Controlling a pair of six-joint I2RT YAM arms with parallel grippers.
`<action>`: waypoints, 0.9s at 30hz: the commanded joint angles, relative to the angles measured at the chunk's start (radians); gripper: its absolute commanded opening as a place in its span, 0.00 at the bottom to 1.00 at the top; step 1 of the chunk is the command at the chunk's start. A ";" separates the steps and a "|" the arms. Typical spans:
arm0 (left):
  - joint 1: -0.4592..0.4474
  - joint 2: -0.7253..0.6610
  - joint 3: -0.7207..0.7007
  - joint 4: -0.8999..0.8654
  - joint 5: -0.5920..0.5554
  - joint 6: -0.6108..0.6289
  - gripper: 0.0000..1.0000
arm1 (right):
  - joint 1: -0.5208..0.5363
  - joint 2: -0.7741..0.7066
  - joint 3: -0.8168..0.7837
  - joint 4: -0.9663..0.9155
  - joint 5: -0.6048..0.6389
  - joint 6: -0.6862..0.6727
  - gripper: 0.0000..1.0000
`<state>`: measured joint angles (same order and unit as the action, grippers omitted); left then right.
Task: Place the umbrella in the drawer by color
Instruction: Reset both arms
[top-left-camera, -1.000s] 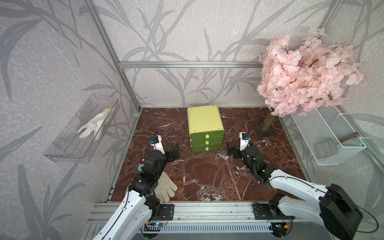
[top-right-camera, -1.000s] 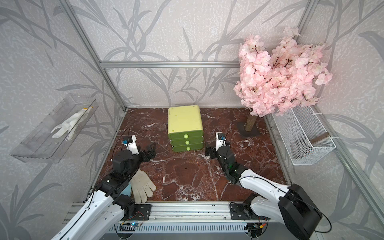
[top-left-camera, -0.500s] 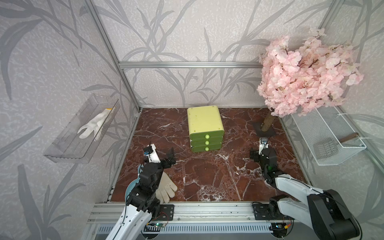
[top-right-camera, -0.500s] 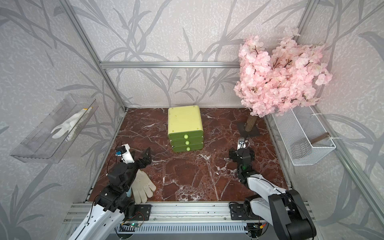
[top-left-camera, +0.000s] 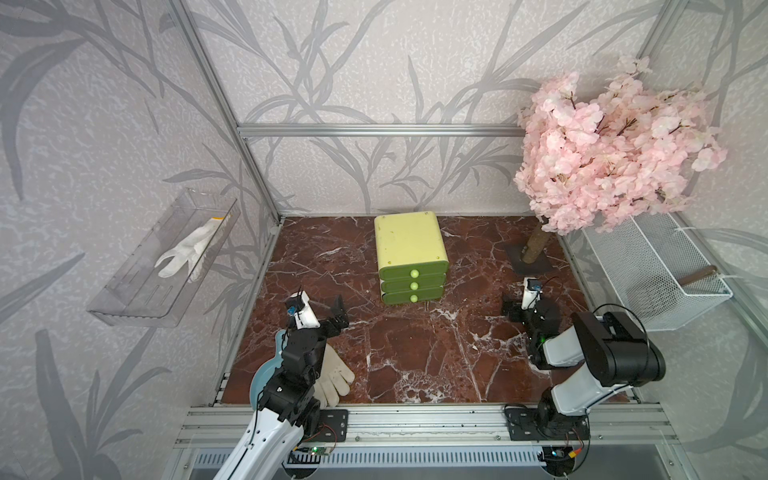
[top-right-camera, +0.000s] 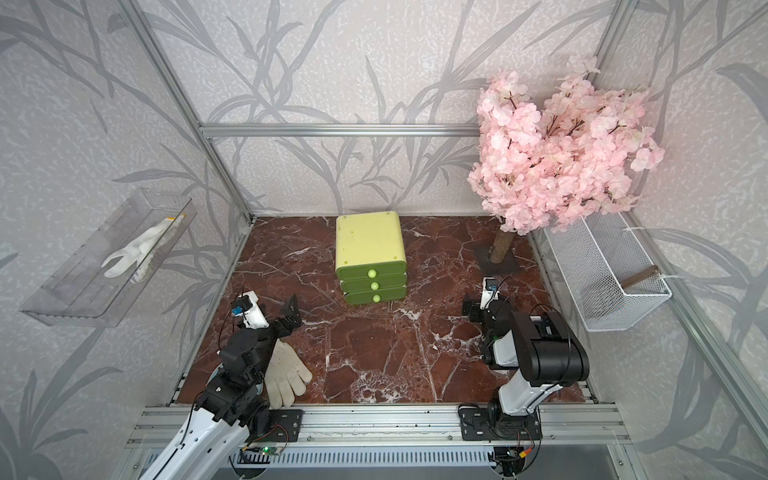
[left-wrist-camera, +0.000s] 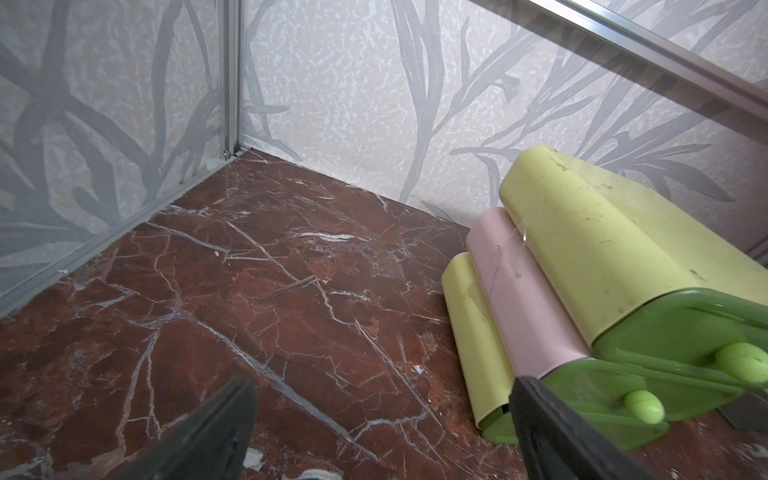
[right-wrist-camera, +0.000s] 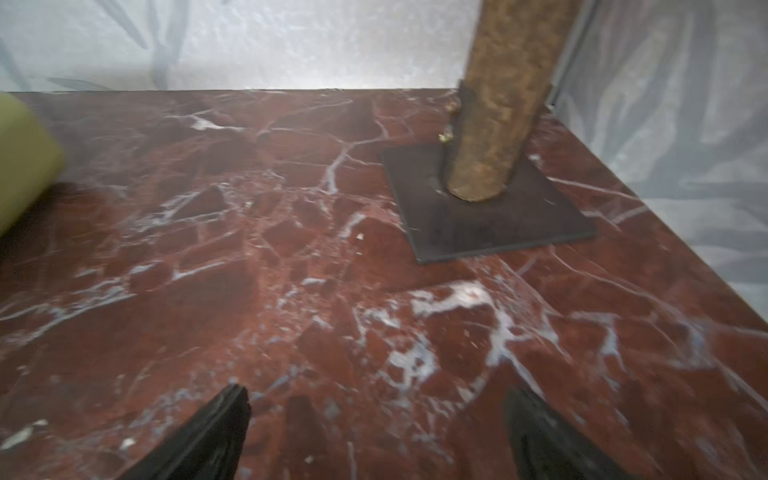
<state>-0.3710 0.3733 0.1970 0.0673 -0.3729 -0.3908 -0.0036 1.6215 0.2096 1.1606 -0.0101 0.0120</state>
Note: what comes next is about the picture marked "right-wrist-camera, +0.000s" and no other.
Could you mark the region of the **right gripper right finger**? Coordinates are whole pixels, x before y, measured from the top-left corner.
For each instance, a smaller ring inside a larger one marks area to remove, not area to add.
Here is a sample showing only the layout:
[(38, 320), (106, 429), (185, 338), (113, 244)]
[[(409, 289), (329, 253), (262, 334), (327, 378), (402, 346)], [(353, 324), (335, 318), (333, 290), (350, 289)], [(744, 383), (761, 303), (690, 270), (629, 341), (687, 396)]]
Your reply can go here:
[(531, 390), (508, 391), (504, 423), (520, 479), (632, 477)]

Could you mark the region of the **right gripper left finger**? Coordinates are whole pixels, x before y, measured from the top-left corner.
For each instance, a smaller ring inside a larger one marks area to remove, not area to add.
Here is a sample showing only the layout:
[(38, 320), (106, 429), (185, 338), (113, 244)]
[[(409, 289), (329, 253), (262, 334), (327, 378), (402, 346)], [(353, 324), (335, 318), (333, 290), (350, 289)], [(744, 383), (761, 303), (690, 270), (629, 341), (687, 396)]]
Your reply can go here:
[(232, 479), (250, 417), (247, 389), (230, 384), (119, 479)]

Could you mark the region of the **green drawer cabinet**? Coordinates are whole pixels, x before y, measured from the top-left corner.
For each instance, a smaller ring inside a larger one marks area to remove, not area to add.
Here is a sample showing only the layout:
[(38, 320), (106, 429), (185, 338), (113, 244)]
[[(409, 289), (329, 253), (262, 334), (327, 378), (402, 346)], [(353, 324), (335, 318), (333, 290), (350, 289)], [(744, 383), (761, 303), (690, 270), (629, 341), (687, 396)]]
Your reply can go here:
[(54, 183), (64, 153), (38, 116), (16, 97), (1, 94), (1, 233)]

